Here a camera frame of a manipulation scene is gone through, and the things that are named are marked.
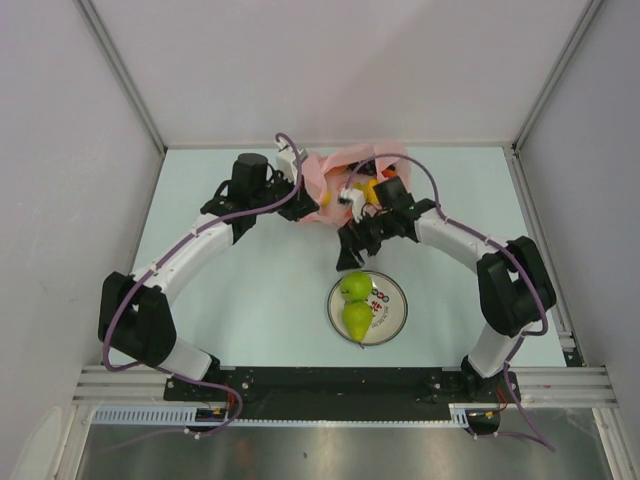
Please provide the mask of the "green fake apple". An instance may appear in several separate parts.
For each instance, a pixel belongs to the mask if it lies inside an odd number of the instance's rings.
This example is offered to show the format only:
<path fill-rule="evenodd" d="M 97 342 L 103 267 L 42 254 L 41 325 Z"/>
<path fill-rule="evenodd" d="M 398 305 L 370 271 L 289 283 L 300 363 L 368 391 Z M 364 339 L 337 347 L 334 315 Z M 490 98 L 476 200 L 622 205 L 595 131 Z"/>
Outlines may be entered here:
<path fill-rule="evenodd" d="M 339 290 L 346 302 L 365 301 L 373 290 L 373 281 L 366 272 L 352 272 L 340 280 Z"/>

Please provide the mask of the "yellow fake fruit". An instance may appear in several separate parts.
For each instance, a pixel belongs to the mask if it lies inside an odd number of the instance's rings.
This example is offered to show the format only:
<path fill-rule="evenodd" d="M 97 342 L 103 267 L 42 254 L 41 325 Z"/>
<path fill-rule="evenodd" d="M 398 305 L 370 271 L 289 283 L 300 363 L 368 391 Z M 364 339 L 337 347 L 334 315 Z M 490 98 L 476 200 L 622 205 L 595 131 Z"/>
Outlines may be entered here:
<path fill-rule="evenodd" d="M 365 200 L 368 204 L 379 205 L 379 200 L 375 191 L 375 187 L 378 185 L 376 179 L 370 179 L 364 186 Z"/>

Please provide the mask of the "green fake pear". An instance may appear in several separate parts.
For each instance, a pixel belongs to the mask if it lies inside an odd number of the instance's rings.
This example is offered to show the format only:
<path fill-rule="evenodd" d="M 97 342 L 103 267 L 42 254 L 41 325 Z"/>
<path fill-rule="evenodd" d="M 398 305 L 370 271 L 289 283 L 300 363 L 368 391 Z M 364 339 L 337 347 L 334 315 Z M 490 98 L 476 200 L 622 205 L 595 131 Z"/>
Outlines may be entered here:
<path fill-rule="evenodd" d="M 373 311 L 364 300 L 348 302 L 342 310 L 342 321 L 351 339 L 361 343 L 373 320 Z"/>

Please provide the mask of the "white printed plate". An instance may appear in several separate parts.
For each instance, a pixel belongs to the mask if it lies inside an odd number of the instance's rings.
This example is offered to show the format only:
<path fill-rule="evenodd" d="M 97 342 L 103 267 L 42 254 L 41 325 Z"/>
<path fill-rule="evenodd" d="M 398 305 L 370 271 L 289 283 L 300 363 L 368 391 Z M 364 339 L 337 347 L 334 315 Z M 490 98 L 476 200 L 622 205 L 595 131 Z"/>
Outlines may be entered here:
<path fill-rule="evenodd" d="M 408 301 L 400 286 L 385 274 L 364 270 L 373 281 L 373 290 L 365 300 L 373 311 L 370 328 L 361 343 L 354 342 L 342 321 L 346 302 L 340 293 L 339 282 L 330 290 L 327 315 L 332 327 L 347 341 L 361 348 L 378 346 L 394 339 L 404 328 L 408 318 Z"/>

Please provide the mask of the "pink plastic bag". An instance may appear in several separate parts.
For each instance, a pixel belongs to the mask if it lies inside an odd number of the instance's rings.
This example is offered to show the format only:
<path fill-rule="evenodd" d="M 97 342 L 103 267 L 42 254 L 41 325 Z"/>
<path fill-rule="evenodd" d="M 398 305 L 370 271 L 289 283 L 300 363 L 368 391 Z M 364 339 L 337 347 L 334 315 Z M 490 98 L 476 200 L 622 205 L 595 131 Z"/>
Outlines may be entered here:
<path fill-rule="evenodd" d="M 305 189 L 318 205 L 324 194 L 329 192 L 331 203 L 325 208 L 319 206 L 317 212 L 307 215 L 301 222 L 321 222 L 336 227 L 343 226 L 352 216 L 348 206 L 338 203 L 339 192 L 345 187 L 357 164 L 377 154 L 391 154 L 391 157 L 376 158 L 363 165 L 351 179 L 349 187 L 363 191 L 370 179 L 376 179 L 378 183 L 382 183 L 385 180 L 379 174 L 382 170 L 391 168 L 397 172 L 397 177 L 402 180 L 405 188 L 409 189 L 411 167 L 407 160 L 398 157 L 398 154 L 408 154 L 401 143 L 357 144 L 329 155 L 311 152 L 302 166 Z M 372 205 L 370 213 L 380 208 L 380 203 Z"/>

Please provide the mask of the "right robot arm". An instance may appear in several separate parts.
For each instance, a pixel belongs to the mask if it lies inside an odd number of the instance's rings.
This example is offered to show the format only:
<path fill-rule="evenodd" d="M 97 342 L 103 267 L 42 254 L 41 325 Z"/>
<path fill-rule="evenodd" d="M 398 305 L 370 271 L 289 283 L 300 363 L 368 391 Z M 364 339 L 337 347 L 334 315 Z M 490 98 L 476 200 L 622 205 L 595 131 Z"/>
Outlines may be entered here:
<path fill-rule="evenodd" d="M 363 266 L 383 241 L 399 237 L 433 247 L 474 273 L 486 325 L 462 360 L 461 388 L 473 401 L 486 400 L 525 337 L 548 330 L 546 313 L 557 296 L 538 247 L 526 236 L 498 241 L 482 234 L 446 216 L 437 201 L 415 200 L 398 177 L 376 185 L 374 192 L 381 207 L 374 214 L 365 212 L 361 190 L 344 187 L 339 194 L 352 217 L 338 230 L 337 270 Z M 534 323 L 540 330 L 533 330 Z"/>

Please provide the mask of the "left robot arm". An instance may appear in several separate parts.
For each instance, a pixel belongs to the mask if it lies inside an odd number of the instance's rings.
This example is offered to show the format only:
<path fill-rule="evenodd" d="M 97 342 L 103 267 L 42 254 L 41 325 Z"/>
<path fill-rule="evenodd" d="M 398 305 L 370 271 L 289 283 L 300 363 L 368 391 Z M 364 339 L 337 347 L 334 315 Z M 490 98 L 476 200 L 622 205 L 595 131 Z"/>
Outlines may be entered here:
<path fill-rule="evenodd" d="M 183 238 L 160 258 L 131 274 L 111 273 L 103 282 L 98 338 L 103 353 L 117 350 L 164 373 L 186 378 L 197 398 L 214 397 L 221 387 L 219 360 L 178 336 L 171 305 L 215 255 L 236 244 L 262 214 L 298 221 L 318 210 L 305 190 L 305 151 L 285 146 L 276 162 L 242 153 L 199 211 Z"/>

